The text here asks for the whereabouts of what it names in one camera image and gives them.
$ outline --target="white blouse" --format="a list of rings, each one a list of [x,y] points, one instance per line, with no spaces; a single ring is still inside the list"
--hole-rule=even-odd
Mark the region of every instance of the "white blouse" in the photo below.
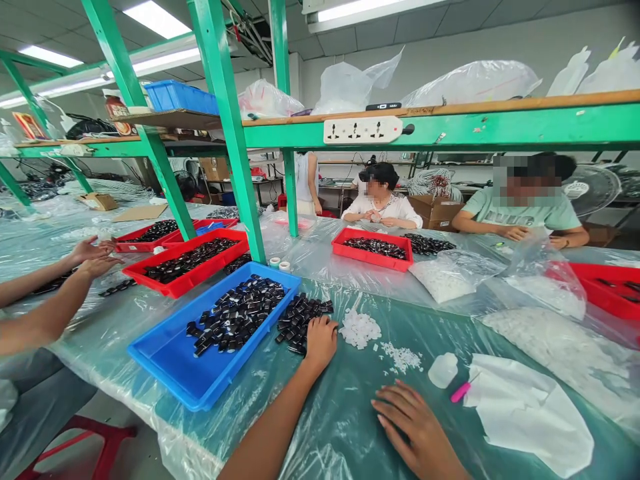
[[[342,214],[342,220],[348,213],[356,213],[361,215],[369,210],[375,210],[382,218],[397,218],[400,220],[410,220],[415,223],[416,228],[422,228],[422,217],[418,215],[409,199],[401,193],[392,193],[389,204],[382,210],[378,210],[373,205],[373,198],[366,195],[358,195],[351,206]]]

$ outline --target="light green t-shirt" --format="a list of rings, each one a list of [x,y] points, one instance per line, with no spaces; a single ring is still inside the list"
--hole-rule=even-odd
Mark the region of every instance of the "light green t-shirt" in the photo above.
[[[507,207],[497,200],[493,196],[493,187],[487,187],[474,193],[462,210],[474,214],[473,220],[477,222],[494,225],[544,226],[552,231],[570,230],[582,225],[564,194],[552,205],[540,207]]]

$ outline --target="power strip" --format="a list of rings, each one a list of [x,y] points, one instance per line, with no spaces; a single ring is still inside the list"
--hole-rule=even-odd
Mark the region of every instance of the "power strip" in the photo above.
[[[402,129],[393,116],[326,120],[323,138],[328,145],[382,144],[396,140]]]
[[[95,152],[95,149],[80,143],[70,143],[68,145],[62,145],[60,148],[60,155],[68,155],[70,157],[90,157],[93,155],[93,152]]]

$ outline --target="blue plastic crate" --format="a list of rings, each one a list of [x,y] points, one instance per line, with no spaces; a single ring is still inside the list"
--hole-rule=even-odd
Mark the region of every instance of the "blue plastic crate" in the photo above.
[[[213,222],[210,225],[207,225],[206,227],[202,227],[202,228],[198,228],[198,230],[195,231],[195,234],[199,237],[200,235],[204,235],[205,233],[209,233],[210,231],[216,230],[218,228],[224,228],[225,224],[222,222]]]
[[[156,111],[187,109],[219,115],[215,95],[176,80],[162,80],[145,85]]]
[[[212,347],[200,358],[195,358],[195,339],[186,335],[187,323],[197,322],[204,310],[210,309],[225,292],[236,288],[252,274],[268,277],[282,284],[287,290],[285,297],[240,350],[219,353],[217,348]],[[298,277],[260,263],[249,262],[134,340],[127,350],[138,364],[166,386],[189,410],[211,410],[293,300],[300,283]]]

